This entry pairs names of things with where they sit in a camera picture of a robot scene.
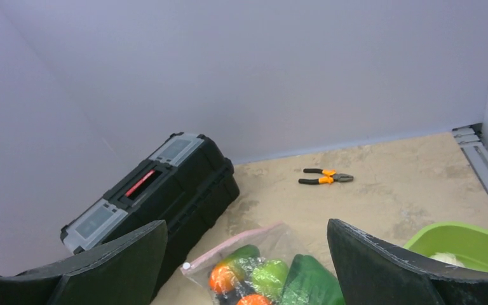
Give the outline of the white garlic toy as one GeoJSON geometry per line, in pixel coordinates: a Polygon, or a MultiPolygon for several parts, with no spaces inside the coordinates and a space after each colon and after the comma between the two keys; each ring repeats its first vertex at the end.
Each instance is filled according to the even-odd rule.
{"type": "Polygon", "coordinates": [[[434,259],[436,261],[440,261],[452,266],[457,266],[461,268],[465,267],[465,264],[461,260],[459,260],[454,254],[449,252],[436,252],[435,254],[430,256],[430,259],[434,259]]]}

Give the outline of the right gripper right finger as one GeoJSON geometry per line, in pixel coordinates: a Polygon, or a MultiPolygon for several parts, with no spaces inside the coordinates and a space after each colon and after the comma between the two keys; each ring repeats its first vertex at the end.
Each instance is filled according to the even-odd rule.
{"type": "Polygon", "coordinates": [[[346,304],[488,304],[488,273],[448,265],[330,219],[327,240],[346,304]]]}

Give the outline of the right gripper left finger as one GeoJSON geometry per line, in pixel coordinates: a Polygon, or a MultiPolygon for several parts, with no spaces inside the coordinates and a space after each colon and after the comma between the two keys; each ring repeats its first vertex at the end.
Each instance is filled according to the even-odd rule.
{"type": "Polygon", "coordinates": [[[163,220],[16,276],[0,276],[0,304],[150,304],[167,243],[163,220]]]}

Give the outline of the clear zip top bag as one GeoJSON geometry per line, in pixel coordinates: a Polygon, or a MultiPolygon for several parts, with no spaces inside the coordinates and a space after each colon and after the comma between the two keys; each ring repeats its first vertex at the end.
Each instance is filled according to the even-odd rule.
{"type": "Polygon", "coordinates": [[[334,273],[282,222],[237,234],[181,271],[214,304],[345,303],[334,273]]]}

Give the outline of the green apple toy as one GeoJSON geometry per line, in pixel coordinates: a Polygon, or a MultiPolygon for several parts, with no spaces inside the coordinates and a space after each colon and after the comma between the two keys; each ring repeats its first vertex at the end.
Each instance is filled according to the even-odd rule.
{"type": "Polygon", "coordinates": [[[281,297],[288,273],[287,263],[278,259],[269,259],[252,271],[250,281],[257,293],[277,301],[281,297]]]}

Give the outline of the orange black pliers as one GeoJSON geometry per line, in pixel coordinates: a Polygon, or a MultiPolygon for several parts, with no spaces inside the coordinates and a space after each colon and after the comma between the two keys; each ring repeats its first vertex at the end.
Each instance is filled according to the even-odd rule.
{"type": "Polygon", "coordinates": [[[335,170],[323,170],[321,168],[304,168],[302,170],[304,173],[317,173],[322,176],[317,179],[299,179],[298,183],[304,185],[320,185],[320,184],[332,184],[334,182],[352,182],[354,181],[354,176],[337,173],[335,170]]]}

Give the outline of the orange mango toy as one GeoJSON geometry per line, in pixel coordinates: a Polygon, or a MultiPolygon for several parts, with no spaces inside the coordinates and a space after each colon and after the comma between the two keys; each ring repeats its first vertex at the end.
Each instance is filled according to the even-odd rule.
{"type": "Polygon", "coordinates": [[[226,294],[251,275],[258,266],[260,250],[255,245],[242,246],[219,261],[212,269],[209,286],[216,294],[226,294]]]}

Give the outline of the green plastic basin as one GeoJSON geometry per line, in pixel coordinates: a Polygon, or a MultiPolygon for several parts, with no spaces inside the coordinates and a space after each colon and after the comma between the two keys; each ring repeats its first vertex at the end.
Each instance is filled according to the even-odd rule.
{"type": "Polygon", "coordinates": [[[404,248],[427,257],[452,254],[466,268],[488,272],[488,229],[472,224],[430,224],[419,230],[404,248]]]}

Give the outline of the orange tangerine toy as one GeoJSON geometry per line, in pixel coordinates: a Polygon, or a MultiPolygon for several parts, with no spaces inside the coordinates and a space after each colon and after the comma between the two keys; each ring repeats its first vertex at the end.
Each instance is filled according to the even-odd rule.
{"type": "Polygon", "coordinates": [[[236,305],[272,305],[272,301],[261,294],[250,294],[242,297],[236,305]]]}

